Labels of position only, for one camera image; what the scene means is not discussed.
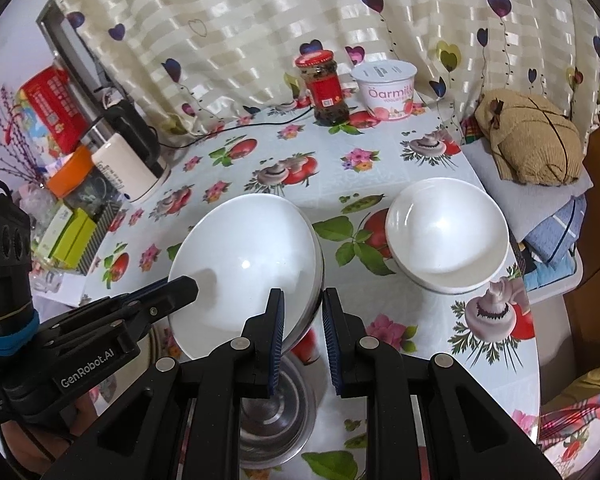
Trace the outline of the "person's left hand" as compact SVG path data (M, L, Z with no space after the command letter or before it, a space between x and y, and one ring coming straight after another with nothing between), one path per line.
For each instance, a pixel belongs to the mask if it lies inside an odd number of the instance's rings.
M38 430L24 429L18 422L1 424L1 437L5 451L10 453L12 463L29 476L41 477L64 454L74 439L84 433L97 419L97 413L88 393L73 402L76 417L69 427L69 437Z

